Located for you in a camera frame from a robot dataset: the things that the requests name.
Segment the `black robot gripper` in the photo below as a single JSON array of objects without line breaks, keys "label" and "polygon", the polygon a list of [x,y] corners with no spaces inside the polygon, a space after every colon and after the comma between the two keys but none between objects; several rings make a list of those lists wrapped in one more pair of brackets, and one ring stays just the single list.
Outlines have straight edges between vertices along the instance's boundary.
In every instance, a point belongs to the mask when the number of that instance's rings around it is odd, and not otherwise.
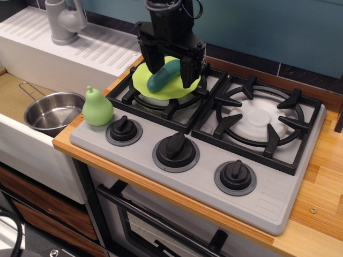
[{"label": "black robot gripper", "polygon": [[149,6],[151,21],[139,21],[135,28],[145,63],[152,74],[165,64],[164,56],[180,59],[180,75],[183,88],[189,88],[198,79],[202,68],[205,43],[192,31],[197,15],[192,6],[152,7]]}]

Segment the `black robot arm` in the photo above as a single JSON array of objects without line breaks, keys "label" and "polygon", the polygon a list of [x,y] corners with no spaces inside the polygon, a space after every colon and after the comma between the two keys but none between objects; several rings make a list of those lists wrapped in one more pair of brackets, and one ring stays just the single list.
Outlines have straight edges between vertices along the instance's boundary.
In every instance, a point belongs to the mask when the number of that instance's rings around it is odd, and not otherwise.
[{"label": "black robot arm", "polygon": [[165,64],[165,56],[178,58],[184,88],[189,88],[198,79],[204,59],[206,43],[193,33],[195,20],[203,14],[203,5],[198,1],[197,14],[193,1],[145,1],[151,21],[139,21],[140,51],[149,71],[157,73]]}]

